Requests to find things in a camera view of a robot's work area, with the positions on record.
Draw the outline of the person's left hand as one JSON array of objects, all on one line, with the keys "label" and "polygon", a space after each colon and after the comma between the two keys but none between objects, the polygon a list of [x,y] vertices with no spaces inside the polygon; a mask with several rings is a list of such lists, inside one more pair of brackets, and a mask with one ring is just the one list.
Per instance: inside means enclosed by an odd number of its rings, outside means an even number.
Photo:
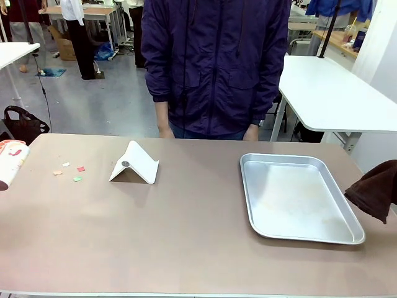
[{"label": "person's left hand", "polygon": [[243,140],[249,142],[257,142],[259,139],[259,126],[251,124],[246,130]]}]

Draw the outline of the person's right hand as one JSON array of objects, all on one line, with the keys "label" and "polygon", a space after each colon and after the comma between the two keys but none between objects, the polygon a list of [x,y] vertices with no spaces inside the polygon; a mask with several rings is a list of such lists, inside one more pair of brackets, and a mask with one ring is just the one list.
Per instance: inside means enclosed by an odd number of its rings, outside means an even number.
[{"label": "person's right hand", "polygon": [[158,125],[158,132],[160,138],[175,138],[174,133],[168,123]]}]

